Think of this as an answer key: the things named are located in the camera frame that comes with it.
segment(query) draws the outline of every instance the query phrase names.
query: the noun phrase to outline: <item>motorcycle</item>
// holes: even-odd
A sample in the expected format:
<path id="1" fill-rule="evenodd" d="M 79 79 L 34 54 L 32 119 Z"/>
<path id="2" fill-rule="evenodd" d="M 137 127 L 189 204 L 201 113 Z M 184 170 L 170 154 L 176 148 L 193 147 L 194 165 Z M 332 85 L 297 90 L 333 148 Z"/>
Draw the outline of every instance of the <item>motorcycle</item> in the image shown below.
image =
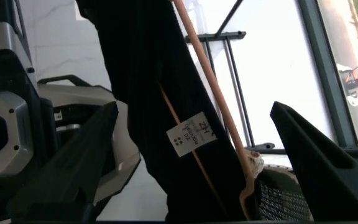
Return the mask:
<path id="1" fill-rule="evenodd" d="M 351 80 L 355 80 L 354 78 L 354 74 L 357 71 L 358 67 L 356 68 L 351 68 L 351 67 L 347 67 L 347 66 L 343 66 L 341 64 L 336 64 L 338 72 L 339 72 L 339 76 L 342 82 L 342 86 L 343 89 L 345 91 L 346 94 L 346 100 L 347 102 L 351 105 L 351 106 L 358 106 L 358 94 L 357 91 L 355 91 L 354 89 L 348 89 L 346 88 L 346 83 L 351 81 Z"/>

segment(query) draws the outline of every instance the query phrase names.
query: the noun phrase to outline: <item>white surface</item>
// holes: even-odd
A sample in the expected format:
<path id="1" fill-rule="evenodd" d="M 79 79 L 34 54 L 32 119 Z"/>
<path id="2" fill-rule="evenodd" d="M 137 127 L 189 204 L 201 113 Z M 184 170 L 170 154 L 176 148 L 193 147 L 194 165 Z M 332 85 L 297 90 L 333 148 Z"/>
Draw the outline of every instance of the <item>white surface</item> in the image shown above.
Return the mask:
<path id="1" fill-rule="evenodd" d="M 202 34 L 216 32 L 234 2 L 187 0 L 186 5 L 191 8 L 196 30 Z M 38 78 L 75 74 L 91 84 L 110 88 L 96 30 L 90 22 L 77 20 L 74 0 L 21 3 Z M 257 144 L 272 142 L 282 147 L 269 116 L 275 100 L 294 107 L 324 134 L 333 136 L 299 19 L 295 0 L 247 0 L 225 30 L 247 31 L 247 36 L 233 41 L 232 47 Z M 189 48 L 205 81 L 192 47 Z M 224 45 L 213 42 L 211 50 L 218 82 L 240 135 L 244 136 Z M 269 159 L 284 165 L 288 161 L 283 158 Z M 129 185 L 111 199 L 99 219 L 163 220 L 167 212 L 165 197 L 141 164 Z"/>

